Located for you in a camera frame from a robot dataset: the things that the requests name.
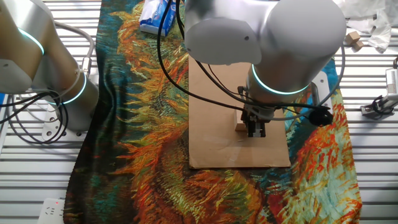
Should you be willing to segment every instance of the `cardboard sheet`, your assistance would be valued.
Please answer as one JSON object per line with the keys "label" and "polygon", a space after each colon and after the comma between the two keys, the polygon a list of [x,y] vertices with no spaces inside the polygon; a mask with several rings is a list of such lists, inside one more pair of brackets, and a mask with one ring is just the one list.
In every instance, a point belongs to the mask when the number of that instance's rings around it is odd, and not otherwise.
{"label": "cardboard sheet", "polygon": [[[237,86],[245,85],[249,67],[248,63],[237,63],[212,66],[212,69],[230,90],[236,91]],[[243,106],[219,90],[192,58],[189,60],[189,90],[216,101]],[[246,132],[235,131],[236,116],[235,110],[189,97],[192,168],[290,166],[283,121],[266,124],[265,138],[248,138]],[[277,111],[275,116],[281,117],[282,112]]]}

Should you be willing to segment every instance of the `white cable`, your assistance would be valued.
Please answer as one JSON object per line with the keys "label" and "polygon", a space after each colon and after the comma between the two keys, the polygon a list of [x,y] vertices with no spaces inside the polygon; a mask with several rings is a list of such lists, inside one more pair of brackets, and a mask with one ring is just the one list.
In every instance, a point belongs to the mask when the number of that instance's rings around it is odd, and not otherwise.
{"label": "white cable", "polygon": [[76,34],[80,34],[80,35],[82,35],[84,38],[86,38],[86,39],[88,40],[88,42],[90,43],[90,48],[88,49],[88,52],[87,52],[87,56],[86,56],[86,57],[91,58],[91,56],[93,55],[93,52],[94,52],[95,43],[94,43],[93,38],[92,38],[90,35],[88,35],[88,34],[87,34],[86,32],[84,32],[84,31],[82,31],[81,29],[78,29],[78,28],[73,27],[73,26],[70,26],[70,25],[63,24],[63,23],[61,23],[61,22],[55,22],[55,25],[56,25],[57,27],[62,28],[62,29],[69,30],[69,31],[74,32],[74,33],[76,33]]}
{"label": "white cable", "polygon": [[[344,45],[342,45],[341,46],[341,71],[340,71],[339,79],[338,79],[336,85],[333,87],[333,89],[329,92],[329,94],[321,102],[319,102],[319,104],[317,104],[317,106],[322,106],[326,102],[326,100],[328,100],[335,93],[335,91],[337,90],[337,88],[340,85],[341,79],[343,78],[345,66],[346,66],[346,53],[344,50]],[[264,116],[264,115],[261,115],[261,114],[255,112],[253,110],[253,108],[246,108],[246,109],[248,111],[252,112],[253,114],[255,114],[256,116],[258,116],[260,119],[269,120],[269,121],[288,121],[291,119],[296,119],[296,118],[300,118],[302,116],[306,116],[313,111],[313,109],[309,109],[307,112],[300,113],[298,115],[290,116],[287,118],[271,118],[271,117]]]}

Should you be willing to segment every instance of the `colorful fabric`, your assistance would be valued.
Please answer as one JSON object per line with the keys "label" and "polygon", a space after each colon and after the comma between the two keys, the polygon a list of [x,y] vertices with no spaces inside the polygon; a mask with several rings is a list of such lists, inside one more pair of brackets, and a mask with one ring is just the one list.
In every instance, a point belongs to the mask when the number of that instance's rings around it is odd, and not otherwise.
{"label": "colorful fabric", "polygon": [[[285,123],[292,167],[189,168],[188,98],[164,77],[155,35],[139,31],[142,6],[102,0],[100,100],[70,178],[65,223],[358,223],[361,199],[340,91],[332,125]],[[188,88],[177,26],[162,40],[162,56]],[[334,61],[324,71],[333,86]]]}

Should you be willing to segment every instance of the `power strip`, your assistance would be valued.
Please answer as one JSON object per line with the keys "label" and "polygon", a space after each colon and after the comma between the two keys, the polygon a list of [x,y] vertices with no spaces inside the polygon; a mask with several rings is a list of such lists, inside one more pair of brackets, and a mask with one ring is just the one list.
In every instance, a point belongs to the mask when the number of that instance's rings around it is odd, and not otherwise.
{"label": "power strip", "polygon": [[64,204],[61,199],[45,199],[37,224],[63,224]]}

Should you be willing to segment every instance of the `white plastic bag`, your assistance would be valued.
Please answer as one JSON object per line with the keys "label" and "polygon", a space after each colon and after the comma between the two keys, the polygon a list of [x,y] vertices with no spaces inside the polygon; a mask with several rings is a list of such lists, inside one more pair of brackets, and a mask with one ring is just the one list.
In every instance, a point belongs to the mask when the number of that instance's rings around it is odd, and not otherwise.
{"label": "white plastic bag", "polygon": [[384,10],[377,12],[377,19],[374,21],[374,26],[376,29],[373,31],[368,44],[376,48],[379,53],[384,53],[391,39],[391,24]]}
{"label": "white plastic bag", "polygon": [[384,53],[391,39],[391,24],[398,24],[398,0],[333,0],[349,18],[347,26],[371,34],[368,44]]}
{"label": "white plastic bag", "polygon": [[345,18],[361,18],[376,15],[386,8],[386,0],[333,0],[343,11]]}

